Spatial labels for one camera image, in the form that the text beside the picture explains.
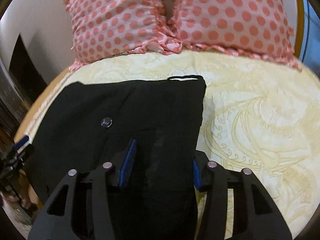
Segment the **yellow floral patterned sheet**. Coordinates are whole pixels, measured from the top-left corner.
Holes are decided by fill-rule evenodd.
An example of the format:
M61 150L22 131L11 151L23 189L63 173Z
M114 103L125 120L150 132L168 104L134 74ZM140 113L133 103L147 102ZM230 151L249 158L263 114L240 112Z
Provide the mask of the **yellow floral patterned sheet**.
M202 75L207 84L197 149L225 168L253 170L284 216L292 236L305 227L320 202L320 83L273 63L217 52L183 51L163 56L133 54L104 59L68 73L29 123L34 137L50 103L63 87L125 80ZM226 238L232 236L228 199ZM199 220L205 195L197 194Z

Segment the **pillow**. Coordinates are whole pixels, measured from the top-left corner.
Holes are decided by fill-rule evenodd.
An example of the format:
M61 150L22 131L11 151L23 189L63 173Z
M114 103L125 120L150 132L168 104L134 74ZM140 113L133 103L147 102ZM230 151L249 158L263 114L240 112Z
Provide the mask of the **pillow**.
M71 70L96 60L147 50L181 50L166 25L161 0L64 0L71 15L76 60Z
M234 56L300 67L293 56L282 0L176 0L168 25L192 50L214 48Z

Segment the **metal pin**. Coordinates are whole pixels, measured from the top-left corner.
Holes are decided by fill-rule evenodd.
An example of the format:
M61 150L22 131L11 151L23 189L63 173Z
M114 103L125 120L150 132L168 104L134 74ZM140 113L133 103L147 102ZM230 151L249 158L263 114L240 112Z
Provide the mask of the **metal pin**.
M77 171L75 170L75 169L72 169L72 170L70 170L69 172L68 172L68 175L69 176L74 176L74 175L76 175L77 174Z
M245 168L245 169L243 169L243 173L245 175L251 175L252 174L252 170L250 170L249 168Z
M217 163L214 162L214 161L209 161L209 162L208 162L208 167L209 167L209 168L215 168L215 167L217 167Z
M102 165L105 169L110 169L112 167L112 163L107 162Z

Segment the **metal rivet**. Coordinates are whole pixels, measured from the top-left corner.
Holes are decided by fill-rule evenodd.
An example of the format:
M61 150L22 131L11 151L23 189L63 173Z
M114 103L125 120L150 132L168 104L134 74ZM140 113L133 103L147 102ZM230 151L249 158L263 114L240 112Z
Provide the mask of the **metal rivet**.
M209 161L208 166L209 166L209 168L215 168L215 167L217 167L217 163L214 161Z
M250 170L249 168L245 168L245 169L243 169L243 173L245 175L251 175L252 174L252 170Z
M74 175L76 175L77 174L77 171L75 170L75 169L72 169L72 170L70 170L69 172L68 172L68 175L69 176L74 176Z
M110 169L112 167L112 163L107 162L102 165L105 169Z
M112 125L112 119L110 117L103 118L103 120L101 121L102 127L108 128L111 125Z

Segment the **folded black clothing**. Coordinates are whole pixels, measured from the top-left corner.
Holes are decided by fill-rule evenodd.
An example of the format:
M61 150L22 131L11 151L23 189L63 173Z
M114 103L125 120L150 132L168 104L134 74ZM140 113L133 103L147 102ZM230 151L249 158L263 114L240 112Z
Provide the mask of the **folded black clothing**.
M65 87L24 166L39 199L45 203L70 169L94 170L135 139L128 186L108 198L116 231L130 240L193 239L192 167L206 85L201 76L173 78Z

